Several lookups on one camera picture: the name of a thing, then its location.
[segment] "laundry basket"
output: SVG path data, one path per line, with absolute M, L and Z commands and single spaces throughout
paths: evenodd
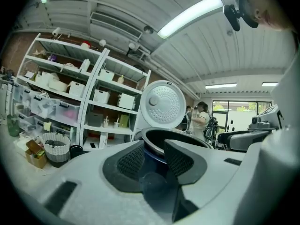
M 45 133 L 40 136 L 44 145 L 49 162 L 60 167 L 69 159 L 69 148 L 71 141 L 68 137 L 59 133 Z

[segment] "textured gripper pad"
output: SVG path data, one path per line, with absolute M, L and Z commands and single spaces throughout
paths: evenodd
M 108 157 L 103 164 L 103 174 L 107 181 L 121 192 L 138 193 L 139 171 L 144 163 L 144 141 Z
M 165 139 L 165 160 L 180 185 L 197 182 L 206 172 L 203 157 Z

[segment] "ceiling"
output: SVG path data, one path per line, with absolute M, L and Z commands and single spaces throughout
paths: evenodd
M 201 0 L 32 0 L 18 18 L 22 30 L 49 30 L 61 27 L 107 40 L 111 47 L 126 51 L 131 38 L 91 24 L 92 12 L 105 13 L 143 31 L 140 45 L 148 55 L 142 60 L 151 69 L 194 99 L 199 94 L 224 91 L 269 92 L 262 82 L 280 81 L 291 64 L 296 48 L 290 32 L 264 27 L 252 29 L 242 20 L 241 30 L 233 31 L 222 9 L 215 10 L 163 40 L 157 32 L 175 16 Z M 232 4 L 234 0 L 222 0 Z M 206 90 L 205 85 L 238 83 L 236 88 Z

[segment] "backpack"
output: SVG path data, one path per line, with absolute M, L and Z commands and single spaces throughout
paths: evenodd
M 216 138 L 216 131 L 218 129 L 218 122 L 215 117 L 211 117 L 210 114 L 208 114 L 210 117 L 210 121 L 208 122 L 208 125 L 206 129 L 204 130 L 204 137 L 208 140 L 212 140 L 212 138 Z
M 189 124 L 189 117 L 188 114 L 186 113 L 183 117 L 183 120 L 181 121 L 182 130 L 187 130 L 188 124 Z

